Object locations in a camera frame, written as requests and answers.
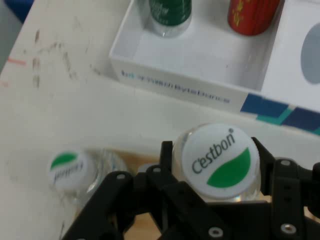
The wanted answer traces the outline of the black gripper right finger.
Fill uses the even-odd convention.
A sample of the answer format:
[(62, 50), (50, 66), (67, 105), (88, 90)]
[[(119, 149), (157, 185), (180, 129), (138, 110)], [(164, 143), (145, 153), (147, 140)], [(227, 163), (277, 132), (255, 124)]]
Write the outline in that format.
[(318, 240), (320, 224), (304, 209), (320, 216), (320, 164), (306, 169), (293, 159), (274, 157), (255, 137), (260, 157), (261, 193), (270, 196), (267, 211), (258, 213), (247, 240)]

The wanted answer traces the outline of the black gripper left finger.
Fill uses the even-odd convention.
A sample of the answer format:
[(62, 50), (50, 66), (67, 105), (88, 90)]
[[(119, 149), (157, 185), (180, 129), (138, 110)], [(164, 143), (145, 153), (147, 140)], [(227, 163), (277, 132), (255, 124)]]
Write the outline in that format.
[(138, 215), (149, 213), (162, 240), (238, 240), (240, 229), (218, 215), (171, 172), (173, 143), (159, 164), (131, 175), (108, 174), (64, 235), (66, 240), (122, 240)]

